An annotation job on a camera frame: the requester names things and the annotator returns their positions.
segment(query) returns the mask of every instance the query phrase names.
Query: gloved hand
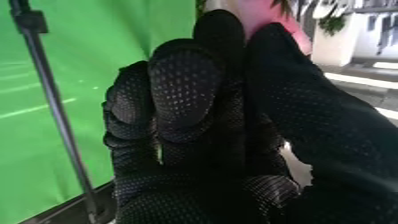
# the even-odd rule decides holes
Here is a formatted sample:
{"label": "gloved hand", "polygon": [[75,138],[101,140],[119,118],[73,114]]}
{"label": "gloved hand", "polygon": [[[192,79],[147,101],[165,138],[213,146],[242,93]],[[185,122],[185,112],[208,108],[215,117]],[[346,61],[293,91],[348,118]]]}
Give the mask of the gloved hand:
{"label": "gloved hand", "polygon": [[332,85],[281,24],[247,46],[247,95],[313,165],[313,186],[286,207],[288,223],[398,220],[398,129]]}
{"label": "gloved hand", "polygon": [[[208,13],[194,40],[160,46],[108,90],[117,223],[391,223],[396,128],[330,84],[281,25],[256,32],[245,59],[236,27],[229,13]],[[313,165],[298,197],[281,136]]]}
{"label": "gloved hand", "polygon": [[[236,17],[215,11],[194,40],[167,42],[149,64],[121,69],[103,104],[117,223],[261,223],[282,217],[298,187],[282,176],[274,139],[249,153],[263,161],[245,161],[243,41]],[[250,142],[266,127],[256,124]]]}

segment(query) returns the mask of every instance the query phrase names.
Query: finger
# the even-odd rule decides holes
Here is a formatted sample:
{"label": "finger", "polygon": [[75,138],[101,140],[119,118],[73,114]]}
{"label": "finger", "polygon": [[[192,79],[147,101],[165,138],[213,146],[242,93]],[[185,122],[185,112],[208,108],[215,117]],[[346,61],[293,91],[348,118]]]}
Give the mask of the finger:
{"label": "finger", "polygon": [[222,69],[194,40],[174,40],[158,47],[149,61],[149,76],[165,166],[206,167],[210,110]]}
{"label": "finger", "polygon": [[313,165],[313,182],[322,176],[357,189],[391,190],[396,128],[370,104],[336,88],[291,42],[272,24],[249,43],[247,83],[258,110],[300,161]]}
{"label": "finger", "polygon": [[199,18],[194,39],[226,62],[226,76],[215,97],[213,163],[227,172],[243,171],[242,65],[245,34],[234,15],[215,10]]}
{"label": "finger", "polygon": [[103,140],[112,150],[115,176],[156,163],[153,113],[147,63],[139,62],[121,69],[103,103]]}
{"label": "finger", "polygon": [[275,125],[265,114],[258,113],[256,107],[245,99],[245,174],[290,175],[286,161],[281,155],[284,139]]}

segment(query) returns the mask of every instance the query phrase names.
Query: green backdrop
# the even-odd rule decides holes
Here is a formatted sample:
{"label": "green backdrop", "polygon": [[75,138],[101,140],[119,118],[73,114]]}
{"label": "green backdrop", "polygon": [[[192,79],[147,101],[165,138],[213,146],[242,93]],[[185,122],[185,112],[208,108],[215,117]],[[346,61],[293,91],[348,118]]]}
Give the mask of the green backdrop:
{"label": "green backdrop", "polygon": [[[112,179],[101,107],[117,68],[190,36],[194,0],[30,0],[44,11],[46,54],[94,186]],[[0,223],[82,194],[25,42],[0,1]]]}

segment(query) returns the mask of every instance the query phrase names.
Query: hand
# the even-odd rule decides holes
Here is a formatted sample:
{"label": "hand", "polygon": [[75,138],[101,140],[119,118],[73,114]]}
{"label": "hand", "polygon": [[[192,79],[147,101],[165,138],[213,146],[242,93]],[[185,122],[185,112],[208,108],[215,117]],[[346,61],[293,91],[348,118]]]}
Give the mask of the hand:
{"label": "hand", "polygon": [[266,222],[298,191],[272,124],[258,115],[245,124],[243,29],[229,13],[203,17],[194,37],[160,46],[149,65],[121,69],[107,93],[117,223]]}

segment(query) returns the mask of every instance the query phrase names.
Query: metal pole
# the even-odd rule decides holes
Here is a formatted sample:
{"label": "metal pole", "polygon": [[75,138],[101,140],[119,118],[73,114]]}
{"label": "metal pole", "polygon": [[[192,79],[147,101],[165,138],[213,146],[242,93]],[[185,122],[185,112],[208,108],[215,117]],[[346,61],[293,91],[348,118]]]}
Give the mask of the metal pole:
{"label": "metal pole", "polygon": [[59,132],[64,139],[64,145],[67,149],[67,155],[73,163],[73,168],[76,172],[76,177],[85,193],[85,203],[87,203],[87,212],[91,223],[98,222],[98,202],[96,202],[96,193],[92,190],[92,185],[87,177],[87,172],[83,168],[76,142],[73,138],[71,126],[67,122],[64,106],[60,102],[59,90],[53,81],[53,74],[50,69],[50,64],[46,60],[46,53],[39,38],[39,33],[48,33],[46,21],[41,11],[30,10],[28,0],[11,0],[11,14],[14,22],[20,28],[20,32],[25,37],[25,42],[28,46],[28,52],[34,60],[34,65],[39,73],[39,79],[43,84],[43,90],[46,94],[46,100],[51,108],[51,114],[57,122]]}

